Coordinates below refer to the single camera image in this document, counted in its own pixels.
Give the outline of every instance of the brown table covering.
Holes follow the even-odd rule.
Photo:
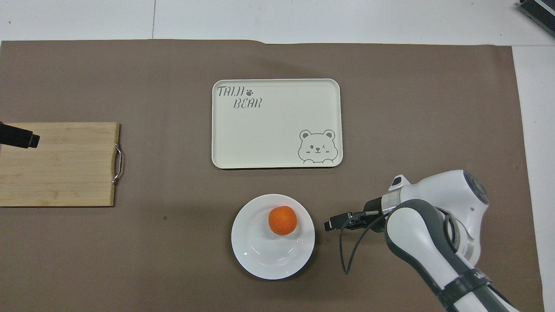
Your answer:
[[[344,275],[339,231],[323,222],[397,174],[451,169],[490,195],[477,267],[520,310],[543,310],[510,47],[2,42],[0,75],[0,120],[119,122],[127,156],[112,208],[0,209],[1,311],[442,311],[383,234],[364,238]],[[338,82],[341,164],[212,164],[212,86],[266,78]],[[309,262],[279,281],[250,275],[230,242],[241,207],[268,193],[298,200],[316,228]]]

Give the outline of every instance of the mandarin orange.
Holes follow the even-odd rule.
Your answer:
[[[277,235],[287,235],[297,227],[297,215],[289,206],[272,209],[268,215],[270,229]]]

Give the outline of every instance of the white robot link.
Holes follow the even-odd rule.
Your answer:
[[[336,215],[324,226],[326,231],[341,229],[345,274],[360,240],[372,229],[385,233],[389,249],[416,269],[447,311],[517,311],[474,267],[488,205],[480,181],[464,170],[436,174],[416,184],[398,175],[388,193],[367,202],[362,212]],[[342,232],[358,228],[365,230],[345,269]]]

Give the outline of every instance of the wooden cutting board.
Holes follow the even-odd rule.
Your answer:
[[[0,206],[113,206],[118,123],[11,123],[39,135],[37,148],[3,145]]]

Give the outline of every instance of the cable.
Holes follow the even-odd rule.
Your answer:
[[[352,221],[357,217],[352,217],[347,219],[347,221],[343,222],[343,225],[341,226],[341,231],[339,232],[339,255],[341,258],[341,267],[343,268],[343,272],[345,274],[348,274],[349,271],[351,270],[351,264],[352,264],[352,259],[355,256],[355,252],[356,252],[356,248],[359,246],[360,241],[362,240],[362,238],[364,237],[364,235],[368,232],[368,230],[370,230],[376,223],[380,222],[381,220],[385,219],[386,215],[381,215],[379,218],[377,218],[376,220],[372,221],[365,229],[364,232],[362,232],[362,234],[360,235],[359,239],[357,240],[355,246],[352,249],[351,252],[351,258],[349,259],[349,264],[347,265],[347,269],[345,269],[345,261],[343,260],[343,243],[342,243],[342,237],[343,237],[343,230],[345,229],[345,227],[347,226],[347,223]]]
[[[510,306],[512,306],[513,308],[514,305],[509,301],[509,299],[507,299],[507,297],[505,297],[499,290],[497,290],[497,288],[495,288],[495,286],[493,286],[492,284],[488,284],[488,287],[494,292],[496,293],[501,299],[505,300],[506,303],[508,303]]]

